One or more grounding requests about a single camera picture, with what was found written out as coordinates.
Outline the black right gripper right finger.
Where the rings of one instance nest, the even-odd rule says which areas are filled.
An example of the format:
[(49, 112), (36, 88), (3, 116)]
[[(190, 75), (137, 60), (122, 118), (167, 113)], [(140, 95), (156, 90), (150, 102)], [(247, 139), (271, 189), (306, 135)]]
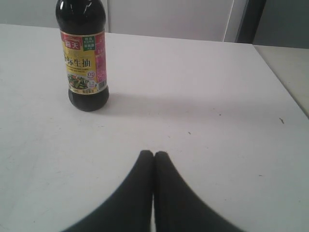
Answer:
[(240, 232), (186, 184), (168, 153), (154, 156), (154, 218), (157, 232)]

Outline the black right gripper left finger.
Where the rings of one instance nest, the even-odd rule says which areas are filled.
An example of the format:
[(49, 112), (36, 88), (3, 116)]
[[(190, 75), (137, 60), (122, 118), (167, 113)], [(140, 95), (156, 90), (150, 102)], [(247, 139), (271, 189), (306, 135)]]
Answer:
[(140, 152), (116, 191), (67, 232), (149, 232), (154, 188), (154, 155)]

